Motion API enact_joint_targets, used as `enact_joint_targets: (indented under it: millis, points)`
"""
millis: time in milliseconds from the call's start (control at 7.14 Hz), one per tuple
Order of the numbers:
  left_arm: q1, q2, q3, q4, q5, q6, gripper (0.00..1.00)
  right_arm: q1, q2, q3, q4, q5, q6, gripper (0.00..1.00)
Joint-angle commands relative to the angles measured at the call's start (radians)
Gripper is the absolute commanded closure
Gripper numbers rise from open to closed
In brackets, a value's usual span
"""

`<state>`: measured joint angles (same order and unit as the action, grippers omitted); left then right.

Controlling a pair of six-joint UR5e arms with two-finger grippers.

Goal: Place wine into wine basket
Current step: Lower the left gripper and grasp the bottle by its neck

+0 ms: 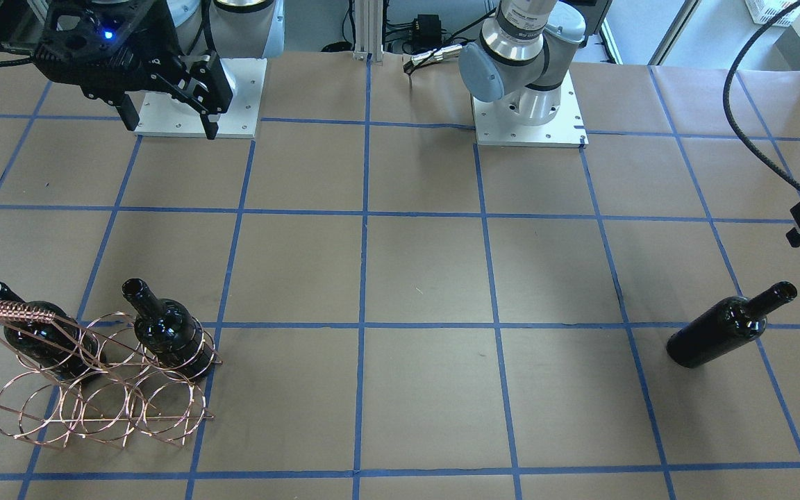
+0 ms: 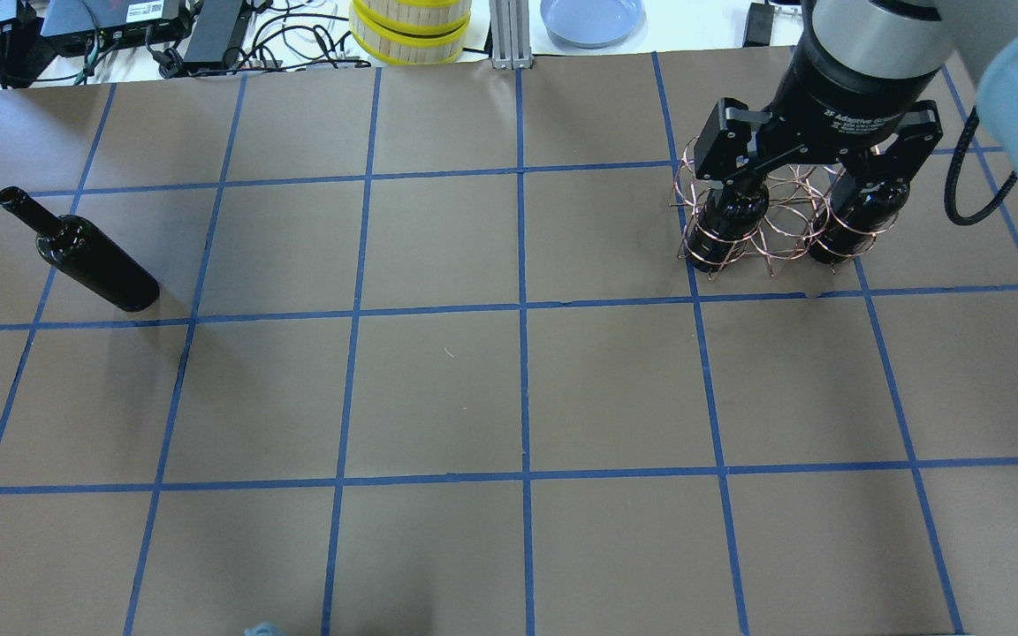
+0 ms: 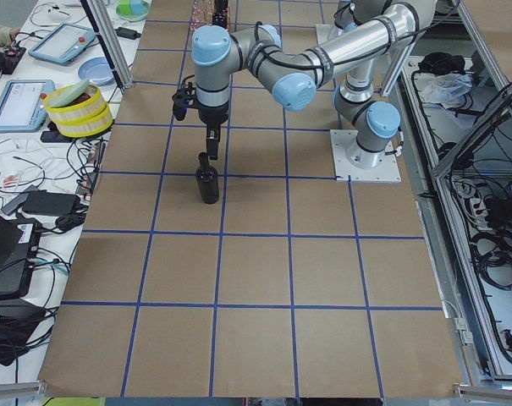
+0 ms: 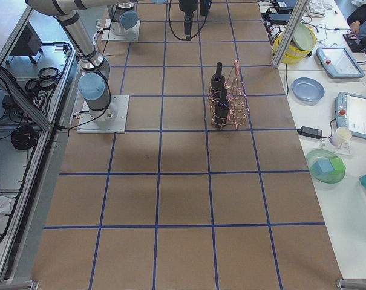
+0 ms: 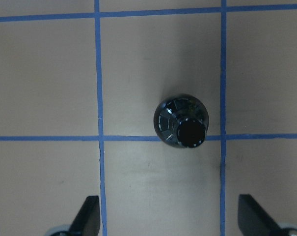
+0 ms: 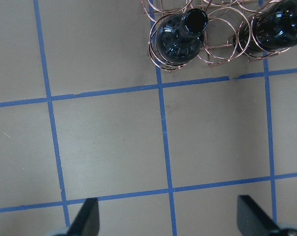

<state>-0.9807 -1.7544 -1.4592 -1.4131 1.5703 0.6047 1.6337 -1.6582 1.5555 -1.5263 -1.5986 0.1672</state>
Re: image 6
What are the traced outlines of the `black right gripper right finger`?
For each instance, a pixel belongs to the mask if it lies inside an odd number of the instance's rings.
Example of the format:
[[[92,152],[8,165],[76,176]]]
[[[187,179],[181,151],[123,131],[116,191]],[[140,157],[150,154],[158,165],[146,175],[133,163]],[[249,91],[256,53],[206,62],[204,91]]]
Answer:
[[[237,227],[243,236],[280,236],[280,227],[249,196],[237,198]]]

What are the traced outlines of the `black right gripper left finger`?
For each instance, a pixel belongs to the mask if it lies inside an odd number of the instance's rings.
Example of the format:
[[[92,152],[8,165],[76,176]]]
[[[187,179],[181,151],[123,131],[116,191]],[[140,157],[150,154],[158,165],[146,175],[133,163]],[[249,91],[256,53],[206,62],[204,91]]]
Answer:
[[[88,198],[80,208],[66,236],[97,236],[100,231],[99,204],[97,198]]]

